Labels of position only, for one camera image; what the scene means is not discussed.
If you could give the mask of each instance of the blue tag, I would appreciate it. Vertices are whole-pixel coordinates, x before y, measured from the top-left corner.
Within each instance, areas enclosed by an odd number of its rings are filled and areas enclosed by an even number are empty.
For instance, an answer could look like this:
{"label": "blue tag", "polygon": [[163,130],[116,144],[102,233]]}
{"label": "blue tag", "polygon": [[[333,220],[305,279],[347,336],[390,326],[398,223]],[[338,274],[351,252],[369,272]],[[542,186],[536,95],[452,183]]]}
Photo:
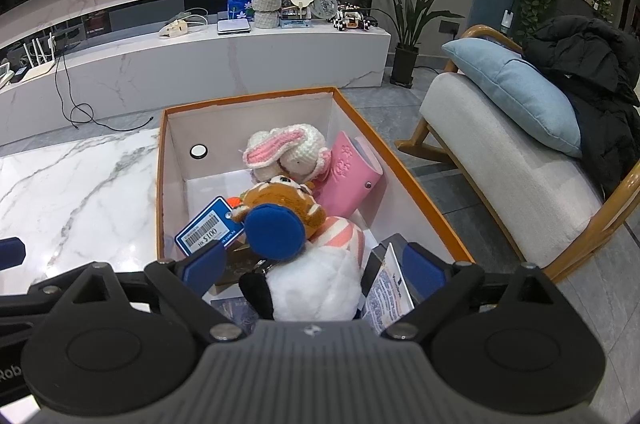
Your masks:
{"label": "blue tag", "polygon": [[175,243],[190,256],[212,240],[219,240],[227,247],[244,233],[244,224],[231,219],[231,206],[224,198],[216,197],[198,216],[178,233]]}

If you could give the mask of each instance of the striped plush fabric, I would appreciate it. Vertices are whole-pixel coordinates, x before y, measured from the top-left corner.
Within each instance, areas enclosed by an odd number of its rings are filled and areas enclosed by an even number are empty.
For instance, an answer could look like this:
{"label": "striped plush fabric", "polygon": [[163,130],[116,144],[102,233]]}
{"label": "striped plush fabric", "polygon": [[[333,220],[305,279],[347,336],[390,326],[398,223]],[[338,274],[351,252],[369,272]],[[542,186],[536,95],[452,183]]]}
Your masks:
{"label": "striped plush fabric", "polygon": [[356,224],[342,217],[327,217],[324,224],[309,239],[314,247],[329,245],[340,247],[358,258],[362,266],[364,254],[364,233]]}

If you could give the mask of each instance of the pink bunny ear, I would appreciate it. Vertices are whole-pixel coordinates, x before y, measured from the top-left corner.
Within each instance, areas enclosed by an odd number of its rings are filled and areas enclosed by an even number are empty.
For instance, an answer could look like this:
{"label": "pink bunny ear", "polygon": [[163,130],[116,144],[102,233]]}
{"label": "pink bunny ear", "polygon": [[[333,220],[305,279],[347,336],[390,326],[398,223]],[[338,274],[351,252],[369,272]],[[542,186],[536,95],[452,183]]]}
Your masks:
{"label": "pink bunny ear", "polygon": [[307,182],[315,179],[325,179],[327,172],[329,172],[329,166],[331,165],[331,150],[328,148],[320,148],[318,153],[318,160],[316,160],[316,167],[314,170],[305,177],[302,182]]}
{"label": "pink bunny ear", "polygon": [[305,139],[305,131],[301,128],[276,131],[267,139],[253,147],[249,147],[242,154],[244,163],[252,169],[262,168],[276,162],[289,148],[300,144]]}

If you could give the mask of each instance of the pink silicone pouch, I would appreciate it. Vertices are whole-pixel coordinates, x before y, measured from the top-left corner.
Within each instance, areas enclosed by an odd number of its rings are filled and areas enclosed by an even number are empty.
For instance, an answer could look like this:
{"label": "pink silicone pouch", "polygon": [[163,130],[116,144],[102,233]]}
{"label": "pink silicone pouch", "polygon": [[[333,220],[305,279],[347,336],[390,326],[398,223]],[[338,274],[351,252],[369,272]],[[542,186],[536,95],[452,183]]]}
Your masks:
{"label": "pink silicone pouch", "polygon": [[382,166],[364,137],[352,142],[341,131],[331,150],[331,166],[315,194],[327,216],[349,218],[382,177]]}

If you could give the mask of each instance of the chair cushion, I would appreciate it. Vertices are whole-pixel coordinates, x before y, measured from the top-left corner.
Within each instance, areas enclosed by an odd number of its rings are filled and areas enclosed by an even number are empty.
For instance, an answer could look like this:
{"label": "chair cushion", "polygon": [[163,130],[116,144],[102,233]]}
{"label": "chair cushion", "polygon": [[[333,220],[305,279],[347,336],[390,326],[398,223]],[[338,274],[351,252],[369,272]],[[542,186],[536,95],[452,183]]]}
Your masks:
{"label": "chair cushion", "polygon": [[465,75],[437,76],[420,113],[467,170],[527,261],[549,265],[602,205],[574,159],[529,137]]}
{"label": "chair cushion", "polygon": [[442,46],[482,92],[522,130],[549,148],[580,157],[580,129],[567,97],[521,56],[480,38]]}

